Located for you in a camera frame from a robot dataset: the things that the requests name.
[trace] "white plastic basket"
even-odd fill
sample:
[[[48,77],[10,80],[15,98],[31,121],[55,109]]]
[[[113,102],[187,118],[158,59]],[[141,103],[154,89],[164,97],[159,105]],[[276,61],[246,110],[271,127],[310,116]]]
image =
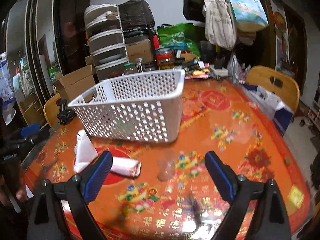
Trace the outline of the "white plastic basket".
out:
[[[72,100],[91,136],[172,142],[182,114],[184,70],[159,70],[107,79]]]

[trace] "jar with green lid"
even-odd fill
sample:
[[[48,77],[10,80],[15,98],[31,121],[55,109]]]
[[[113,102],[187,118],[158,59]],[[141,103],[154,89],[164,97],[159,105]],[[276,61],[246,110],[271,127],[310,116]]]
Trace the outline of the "jar with green lid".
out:
[[[123,71],[124,75],[138,73],[138,70],[137,70],[135,63],[124,64],[123,67],[124,67],[124,71]]]

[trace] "orange tablecloth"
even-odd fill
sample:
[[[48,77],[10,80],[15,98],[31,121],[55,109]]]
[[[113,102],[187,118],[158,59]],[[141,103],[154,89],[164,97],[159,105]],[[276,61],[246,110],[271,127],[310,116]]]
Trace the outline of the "orange tablecloth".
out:
[[[74,146],[80,129],[81,122],[76,118],[47,142],[25,174],[31,189],[39,174],[52,182],[66,181],[74,174]],[[205,211],[213,212],[215,225],[219,226],[229,205],[221,199],[205,169],[204,155],[209,150],[215,151],[237,174],[251,180],[265,182],[275,178],[292,232],[307,217],[310,195],[289,149],[273,123],[227,81],[185,82],[182,122],[173,143],[146,144],[106,138],[92,138],[92,142],[99,153],[109,150],[113,156],[130,157],[142,163],[136,179],[109,174],[97,199],[89,204],[108,239],[130,236],[192,239],[192,221]],[[175,159],[175,176],[168,182],[160,182],[157,160],[168,149]],[[289,200],[292,187],[303,194],[298,205]],[[68,205],[64,207],[72,233],[80,237]],[[245,237],[254,207],[252,202],[237,239]]]

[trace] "chair backrest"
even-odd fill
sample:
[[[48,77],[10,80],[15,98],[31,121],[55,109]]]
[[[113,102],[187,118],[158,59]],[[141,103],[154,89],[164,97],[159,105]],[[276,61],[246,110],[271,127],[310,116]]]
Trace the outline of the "chair backrest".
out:
[[[57,105],[57,101],[60,98],[60,94],[56,94],[54,97],[50,98],[44,105],[44,117],[47,120],[50,127],[53,127],[59,121],[57,118],[57,114],[59,114],[60,107],[59,105]]]
[[[249,71],[246,83],[262,86],[266,90],[275,93],[294,113],[296,112],[300,90],[297,82],[292,77],[268,67],[255,66]]]

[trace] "green shopping bag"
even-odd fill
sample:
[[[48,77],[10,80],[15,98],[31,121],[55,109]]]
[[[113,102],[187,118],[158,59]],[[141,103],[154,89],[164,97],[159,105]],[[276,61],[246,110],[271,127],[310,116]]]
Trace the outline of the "green shopping bag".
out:
[[[198,38],[193,23],[179,23],[173,27],[158,29],[160,44],[163,46],[186,43],[191,53],[200,57]]]

